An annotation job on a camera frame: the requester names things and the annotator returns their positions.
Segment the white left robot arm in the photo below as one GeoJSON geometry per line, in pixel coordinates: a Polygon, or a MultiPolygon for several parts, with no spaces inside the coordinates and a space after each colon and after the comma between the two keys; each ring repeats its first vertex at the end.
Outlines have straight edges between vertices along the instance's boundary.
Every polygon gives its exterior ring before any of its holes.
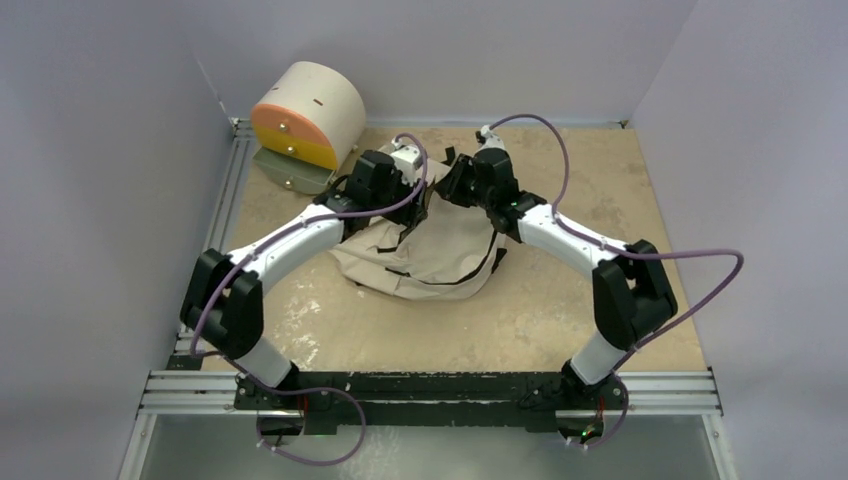
{"type": "Polygon", "coordinates": [[[426,156],[413,145],[389,153],[364,151],[352,171],[335,180],[294,219],[265,237],[197,259],[179,319],[200,341],[260,382],[272,408],[297,399],[297,368],[264,335],[263,300],[284,277],[314,256],[341,244],[374,217],[408,228],[426,216],[426,156]]]}

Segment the beige canvas backpack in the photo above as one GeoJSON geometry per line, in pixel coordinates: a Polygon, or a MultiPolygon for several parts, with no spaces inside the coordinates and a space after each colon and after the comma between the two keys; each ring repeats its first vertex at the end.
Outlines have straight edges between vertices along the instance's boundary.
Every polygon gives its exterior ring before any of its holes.
{"type": "Polygon", "coordinates": [[[449,167],[427,163],[427,217],[410,229],[382,217],[330,251],[354,283],[406,300],[462,300],[476,294],[507,253],[506,238],[480,209],[434,192],[449,167]]]}

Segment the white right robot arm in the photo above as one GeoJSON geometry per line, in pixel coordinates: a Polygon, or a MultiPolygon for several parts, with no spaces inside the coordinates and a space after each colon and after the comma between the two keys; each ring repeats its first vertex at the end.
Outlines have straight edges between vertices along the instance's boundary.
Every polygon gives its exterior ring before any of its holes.
{"type": "Polygon", "coordinates": [[[553,255],[591,281],[595,331],[563,367],[561,392],[569,404],[584,407],[596,399],[600,383],[637,342],[676,315],[677,300],[653,244],[602,242],[521,189],[505,150],[459,156],[435,190],[453,205],[483,209],[495,231],[553,255]]]}

